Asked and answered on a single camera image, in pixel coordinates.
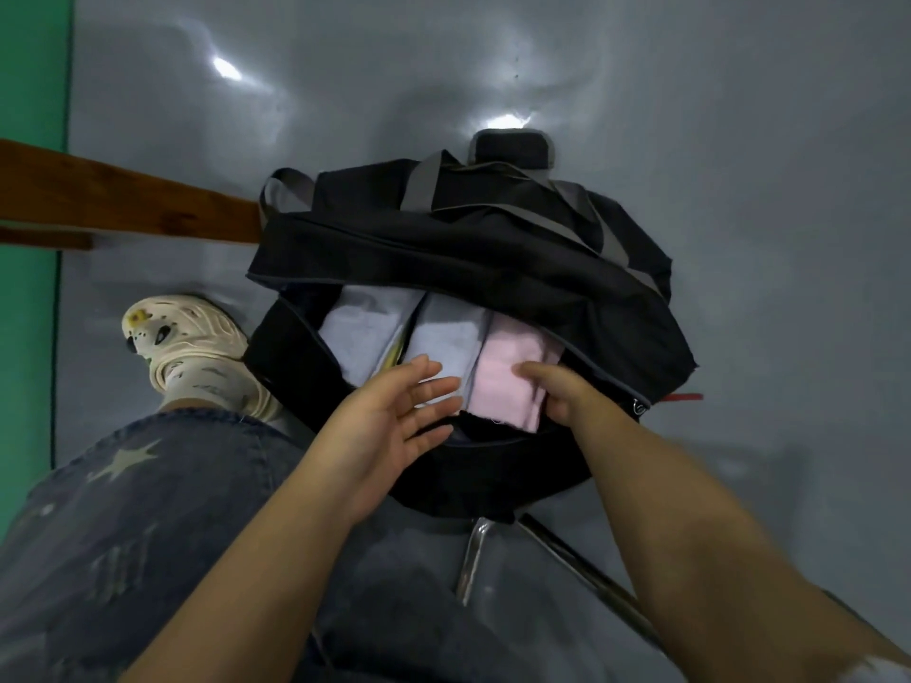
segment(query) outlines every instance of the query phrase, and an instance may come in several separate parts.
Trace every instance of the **forearm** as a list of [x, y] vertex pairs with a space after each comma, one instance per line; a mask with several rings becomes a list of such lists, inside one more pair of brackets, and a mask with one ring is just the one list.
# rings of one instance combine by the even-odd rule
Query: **forearm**
[[809, 584], [678, 446], [597, 403], [574, 426], [637, 595], [694, 679], [833, 680], [907, 658]]
[[122, 680], [287, 680], [349, 530], [302, 463]]

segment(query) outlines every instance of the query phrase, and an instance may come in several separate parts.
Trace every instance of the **green surface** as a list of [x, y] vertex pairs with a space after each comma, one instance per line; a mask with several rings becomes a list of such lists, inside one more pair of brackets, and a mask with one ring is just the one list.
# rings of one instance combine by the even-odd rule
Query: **green surface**
[[[71, 0], [0, 0], [0, 138], [65, 147]], [[51, 464], [57, 253], [0, 245], [0, 535]]]

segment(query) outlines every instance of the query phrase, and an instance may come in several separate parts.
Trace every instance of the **person's left hand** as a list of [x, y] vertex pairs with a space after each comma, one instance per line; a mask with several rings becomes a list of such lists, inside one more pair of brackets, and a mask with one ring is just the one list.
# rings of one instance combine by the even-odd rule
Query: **person's left hand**
[[405, 467], [452, 433], [445, 425], [415, 436], [462, 406], [456, 396], [416, 407], [458, 389], [455, 376], [425, 380], [442, 367], [420, 355], [377, 374], [344, 399], [304, 456], [302, 473], [352, 524], [380, 505]]

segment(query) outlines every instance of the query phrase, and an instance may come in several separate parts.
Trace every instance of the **wooden beam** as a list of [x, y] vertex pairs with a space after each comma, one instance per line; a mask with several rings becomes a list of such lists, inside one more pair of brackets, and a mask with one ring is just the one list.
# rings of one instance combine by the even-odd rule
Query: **wooden beam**
[[0, 244], [89, 251], [92, 249], [92, 236], [85, 232], [67, 232], [65, 230], [0, 228]]
[[6, 139], [0, 139], [0, 220], [260, 241], [252, 201]]

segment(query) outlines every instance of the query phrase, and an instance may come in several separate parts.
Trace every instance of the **person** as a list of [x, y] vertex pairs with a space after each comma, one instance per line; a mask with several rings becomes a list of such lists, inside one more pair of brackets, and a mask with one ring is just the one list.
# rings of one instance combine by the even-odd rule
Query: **person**
[[[220, 309], [151, 297], [124, 332], [164, 403], [29, 494], [0, 548], [0, 679], [537, 679], [443, 585], [394, 552], [365, 559], [376, 534], [360, 562], [346, 555], [402, 470], [452, 430], [434, 426], [462, 405], [438, 400], [458, 387], [434, 378], [438, 362], [371, 378], [304, 454], [251, 416], [277, 406]], [[685, 451], [564, 367], [516, 370], [572, 430], [686, 677], [911, 680], [911, 659], [804, 580]]]

